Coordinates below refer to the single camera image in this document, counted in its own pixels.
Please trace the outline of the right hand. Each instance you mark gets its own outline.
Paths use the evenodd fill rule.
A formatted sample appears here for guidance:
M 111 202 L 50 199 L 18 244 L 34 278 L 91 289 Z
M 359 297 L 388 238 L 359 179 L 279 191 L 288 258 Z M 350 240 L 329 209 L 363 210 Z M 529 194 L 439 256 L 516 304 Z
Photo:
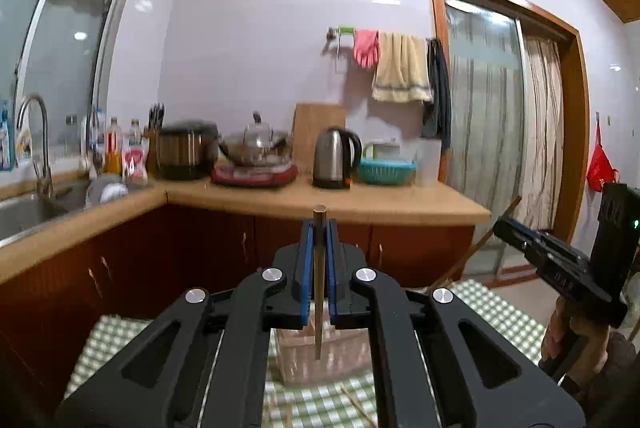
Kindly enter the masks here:
M 565 300 L 559 297 L 544 334 L 541 356 L 544 361 L 555 359 L 567 330 L 587 339 L 584 350 L 565 375 L 568 386 L 564 386 L 582 404 L 585 415 L 593 416 L 603 404 L 620 394 L 630 392 L 632 398 L 638 398 L 639 354 L 634 345 L 610 327 L 594 324 L 579 315 L 565 321 L 564 313 Z

